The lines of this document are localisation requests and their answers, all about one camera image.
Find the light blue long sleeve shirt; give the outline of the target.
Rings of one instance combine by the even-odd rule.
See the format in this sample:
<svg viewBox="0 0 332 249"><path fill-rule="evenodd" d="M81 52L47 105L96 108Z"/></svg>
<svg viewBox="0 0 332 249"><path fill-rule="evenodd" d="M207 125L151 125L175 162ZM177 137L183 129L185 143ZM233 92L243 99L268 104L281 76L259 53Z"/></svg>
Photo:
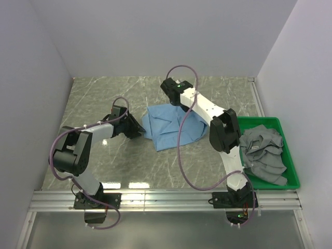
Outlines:
<svg viewBox="0 0 332 249"><path fill-rule="evenodd" d="M208 124L191 112L180 129L185 115L181 107L171 104L147 107L147 114L142 117L142 126L146 131L144 138L152 140L156 151L175 148L179 131L181 146L200 140L206 134Z"/></svg>

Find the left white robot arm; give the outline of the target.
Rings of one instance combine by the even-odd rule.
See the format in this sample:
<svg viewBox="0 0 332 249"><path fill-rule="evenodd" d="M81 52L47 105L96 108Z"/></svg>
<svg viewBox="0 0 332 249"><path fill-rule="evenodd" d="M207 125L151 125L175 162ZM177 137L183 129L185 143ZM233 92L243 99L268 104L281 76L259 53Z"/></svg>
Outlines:
<svg viewBox="0 0 332 249"><path fill-rule="evenodd" d="M63 126L51 147L50 166L54 172L65 173L65 177L57 178L72 180L81 192L87 194L87 204L98 209L104 204L105 197L102 184L87 170L92 145L120 134L135 139L145 132L128 108L115 105L110 114L95 124L81 128Z"/></svg>

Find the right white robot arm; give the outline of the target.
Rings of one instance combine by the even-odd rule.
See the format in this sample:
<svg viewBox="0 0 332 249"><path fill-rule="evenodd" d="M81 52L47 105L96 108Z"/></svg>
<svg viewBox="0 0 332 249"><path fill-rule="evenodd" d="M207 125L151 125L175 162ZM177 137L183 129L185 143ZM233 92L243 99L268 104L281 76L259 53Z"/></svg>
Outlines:
<svg viewBox="0 0 332 249"><path fill-rule="evenodd" d="M241 207L248 197L255 197L253 186L245 175L241 163L239 148L241 131L235 111L217 106L187 81L176 83L172 78L167 78L162 82L161 89L169 97L172 105L188 108L179 125L177 148L179 148L185 119L191 111L194 111L209 125L210 144L219 152L225 168L226 176L209 188L198 188L188 179L185 181L196 190L208 191L226 180L229 203L237 208Z"/></svg>

